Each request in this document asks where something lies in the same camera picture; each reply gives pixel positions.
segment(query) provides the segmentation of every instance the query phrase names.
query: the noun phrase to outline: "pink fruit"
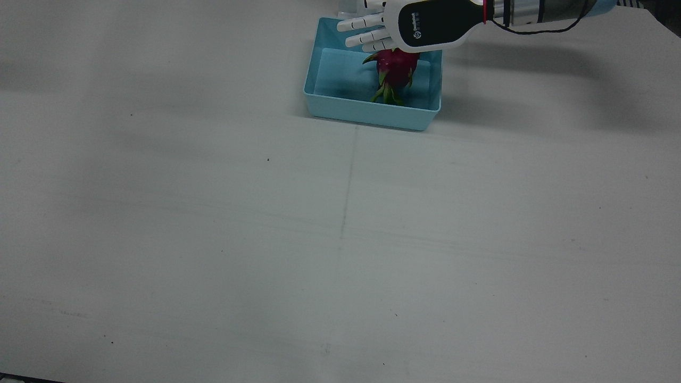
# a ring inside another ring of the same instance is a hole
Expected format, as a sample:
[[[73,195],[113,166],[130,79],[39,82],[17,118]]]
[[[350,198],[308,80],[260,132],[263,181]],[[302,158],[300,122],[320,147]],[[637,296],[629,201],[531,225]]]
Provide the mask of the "pink fruit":
[[[370,101],[374,102],[383,96],[386,104],[403,105],[397,91],[406,85],[411,86],[411,78],[420,55],[394,48],[380,50],[367,57],[363,64],[376,61],[376,70],[379,73],[379,89]]]

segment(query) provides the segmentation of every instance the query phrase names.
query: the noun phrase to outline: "logo on robotic hand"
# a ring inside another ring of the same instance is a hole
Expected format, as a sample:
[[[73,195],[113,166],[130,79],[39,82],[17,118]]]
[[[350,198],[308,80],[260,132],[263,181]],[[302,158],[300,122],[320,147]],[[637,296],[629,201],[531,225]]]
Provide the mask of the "logo on robotic hand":
[[[419,17],[419,12],[414,12],[411,14],[411,26],[414,30],[414,38],[421,38],[421,18]]]

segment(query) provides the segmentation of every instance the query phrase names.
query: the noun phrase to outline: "white tabletop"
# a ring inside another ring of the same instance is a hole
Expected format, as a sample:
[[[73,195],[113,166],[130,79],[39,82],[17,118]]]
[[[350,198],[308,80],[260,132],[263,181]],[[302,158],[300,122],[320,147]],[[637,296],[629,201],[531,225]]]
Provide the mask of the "white tabletop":
[[[406,132],[308,114],[336,6],[0,2],[0,371],[676,381],[681,40],[485,26]]]

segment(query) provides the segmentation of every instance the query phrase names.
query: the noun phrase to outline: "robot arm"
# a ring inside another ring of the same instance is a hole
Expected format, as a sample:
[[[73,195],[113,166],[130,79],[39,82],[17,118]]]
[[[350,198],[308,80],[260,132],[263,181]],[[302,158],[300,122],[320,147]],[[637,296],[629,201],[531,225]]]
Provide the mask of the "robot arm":
[[[495,21],[500,19],[503,24],[501,26],[505,29],[509,25],[573,18],[579,20],[587,14],[594,16],[611,10],[615,1],[365,0],[364,5],[367,9],[376,12],[340,21],[338,30],[350,31],[381,26],[346,39],[348,47],[361,44],[365,52],[391,48],[399,48],[405,52],[426,52],[461,45],[475,27],[486,23],[487,20],[501,25]]]

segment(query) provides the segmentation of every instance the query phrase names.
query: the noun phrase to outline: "blue plastic tray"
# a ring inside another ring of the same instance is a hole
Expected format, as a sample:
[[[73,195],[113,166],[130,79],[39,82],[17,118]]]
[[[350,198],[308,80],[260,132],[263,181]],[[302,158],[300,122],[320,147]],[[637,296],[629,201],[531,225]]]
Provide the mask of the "blue plastic tray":
[[[440,111],[442,52],[424,52],[411,88],[400,96],[404,106],[369,102],[378,87],[374,62],[362,65],[368,53],[348,48],[345,38],[370,29],[338,32],[338,19],[320,18],[305,80],[304,93],[313,116],[403,129],[425,130]]]

